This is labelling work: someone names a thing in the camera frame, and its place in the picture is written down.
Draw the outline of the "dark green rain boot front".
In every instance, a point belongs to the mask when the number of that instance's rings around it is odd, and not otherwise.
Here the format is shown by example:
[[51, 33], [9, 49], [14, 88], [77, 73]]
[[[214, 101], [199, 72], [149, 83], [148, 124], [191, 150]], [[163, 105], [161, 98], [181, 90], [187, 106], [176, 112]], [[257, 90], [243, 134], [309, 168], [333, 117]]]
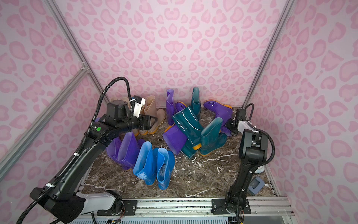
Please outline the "dark green rain boot front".
[[187, 140], [182, 152], [189, 158], [196, 154], [201, 148], [201, 132], [203, 126], [191, 107], [186, 107], [172, 116], [179, 130], [186, 136]]

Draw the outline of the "blue rain boot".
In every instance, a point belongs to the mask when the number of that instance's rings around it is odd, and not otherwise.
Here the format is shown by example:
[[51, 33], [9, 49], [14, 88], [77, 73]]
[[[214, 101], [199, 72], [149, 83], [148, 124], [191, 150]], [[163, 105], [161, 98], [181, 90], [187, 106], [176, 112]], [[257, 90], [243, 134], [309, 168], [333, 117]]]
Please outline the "blue rain boot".
[[169, 187], [174, 165], [175, 158], [173, 152], [165, 148], [159, 148], [157, 157], [157, 180], [160, 190], [166, 190]]
[[153, 149], [152, 144], [146, 141], [141, 146], [133, 173], [144, 180], [146, 185], [153, 185], [157, 177], [158, 148]]

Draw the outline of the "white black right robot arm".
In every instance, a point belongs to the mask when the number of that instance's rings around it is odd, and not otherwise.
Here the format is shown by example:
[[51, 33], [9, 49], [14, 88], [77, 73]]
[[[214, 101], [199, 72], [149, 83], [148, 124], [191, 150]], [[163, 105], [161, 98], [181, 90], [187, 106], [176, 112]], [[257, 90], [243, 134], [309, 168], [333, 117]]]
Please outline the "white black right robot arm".
[[246, 120], [246, 110], [239, 108], [233, 119], [229, 119], [225, 127], [232, 136], [242, 134], [238, 148], [240, 167], [238, 175], [227, 192], [226, 210], [241, 215], [246, 208], [246, 198], [253, 174], [267, 159], [268, 138]]

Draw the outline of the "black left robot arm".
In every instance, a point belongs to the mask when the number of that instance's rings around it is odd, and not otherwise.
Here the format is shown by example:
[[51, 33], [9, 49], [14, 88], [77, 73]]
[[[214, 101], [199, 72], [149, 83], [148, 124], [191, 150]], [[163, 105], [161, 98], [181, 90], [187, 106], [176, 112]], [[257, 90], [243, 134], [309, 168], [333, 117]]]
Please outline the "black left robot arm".
[[81, 215], [100, 210], [117, 215], [124, 209], [122, 197], [111, 190], [89, 195], [75, 190], [92, 163], [120, 133], [148, 130], [152, 128], [151, 120], [157, 120], [141, 114], [144, 98], [134, 96], [129, 102], [131, 105], [121, 100], [110, 102], [106, 114], [100, 118], [97, 109], [79, 149], [50, 183], [43, 188], [34, 188], [30, 193], [35, 203], [56, 217], [55, 223], [68, 224]]

